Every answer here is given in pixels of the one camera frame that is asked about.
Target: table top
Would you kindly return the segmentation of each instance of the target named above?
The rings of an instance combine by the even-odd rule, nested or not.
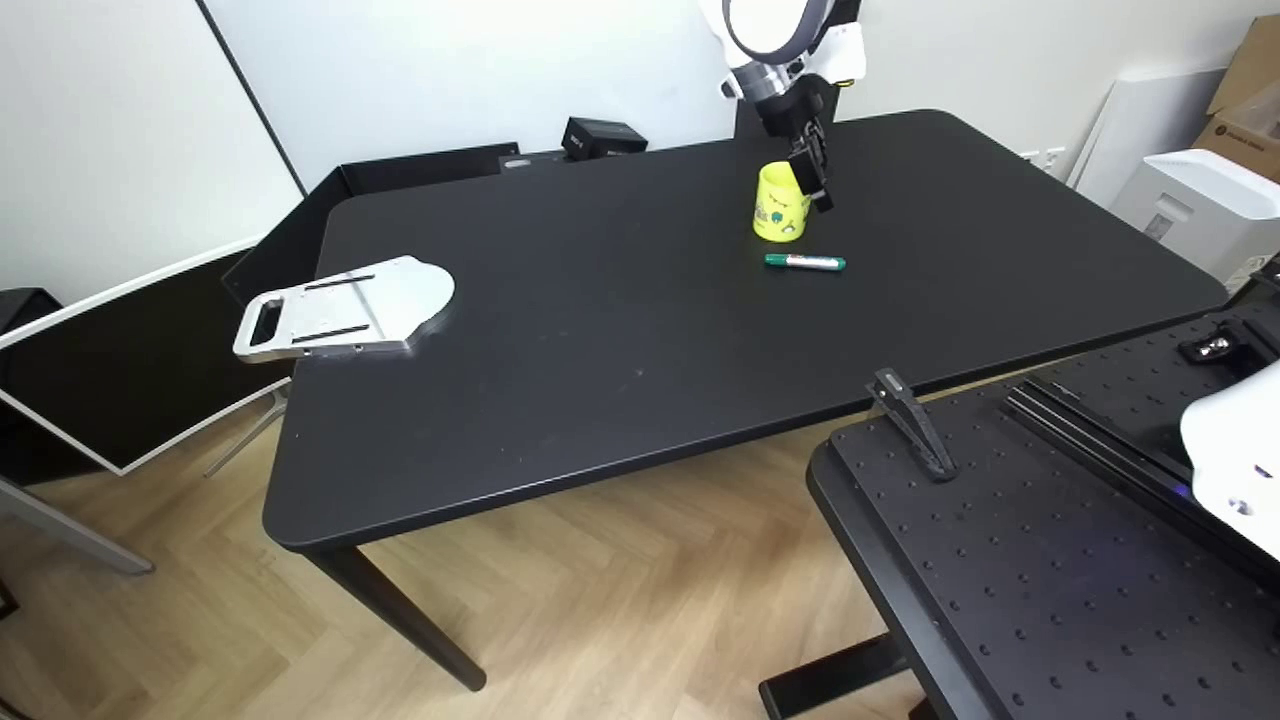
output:
[[[1227,315],[1280,332],[1280,296]],[[1147,448],[1225,387],[1175,346],[1216,321],[1125,342],[1043,374]],[[844,427],[808,489],[864,590],[911,650],[945,716],[1276,716],[1276,574],[1239,574],[1216,539],[1040,439],[1007,385],[928,403],[961,478],[932,486],[884,424]]]
[[[263,526],[361,544],[623,467],[829,419],[867,375],[921,387],[1209,314],[1225,292],[945,114],[829,134],[838,211],[767,272],[771,140],[382,193],[321,272],[420,255],[462,279],[414,351],[295,365]]]

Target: table leg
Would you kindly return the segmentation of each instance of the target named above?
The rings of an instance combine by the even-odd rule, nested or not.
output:
[[[33,497],[33,491],[25,491],[25,489],[15,489],[15,486],[10,486],[10,479],[0,478],[0,517],[4,517],[4,511],[10,511],[10,517],[22,517],[22,519],[28,519],[28,526],[39,526],[43,531],[53,531],[53,535],[62,535],[63,544],[73,544],[73,549],[81,549],[81,553],[114,563],[117,574],[146,577],[146,574],[158,569],[154,562],[138,555],[134,549],[117,544],[114,535],[81,526],[78,517],[43,505],[39,497]]]
[[[447,677],[485,687],[485,669],[462,652],[357,544],[321,549],[310,562],[346,585],[364,607],[373,607],[385,623],[391,623],[404,640],[430,652]]]
[[[884,631],[760,686],[771,720],[800,716],[908,669],[908,652]]]
[[[28,720],[25,712],[15,712],[13,704],[0,699],[0,716],[4,720]]]

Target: white box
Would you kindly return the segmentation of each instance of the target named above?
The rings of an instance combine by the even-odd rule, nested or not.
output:
[[[1280,184],[1203,147],[1147,157],[1113,211],[1227,292],[1280,254]]]

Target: pen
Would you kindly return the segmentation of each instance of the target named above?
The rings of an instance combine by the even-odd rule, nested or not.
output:
[[[793,255],[793,254],[763,254],[763,270],[844,272],[844,255]]]

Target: parquet floor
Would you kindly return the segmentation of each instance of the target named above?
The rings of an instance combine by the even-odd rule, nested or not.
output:
[[[838,427],[632,474],[373,544],[485,669],[465,693],[261,527],[278,424],[231,416],[130,479],[37,491],[158,562],[117,577],[0,517],[0,697],[81,716],[763,716],[758,686],[884,623],[806,491]],[[905,671],[812,716],[905,716]]]

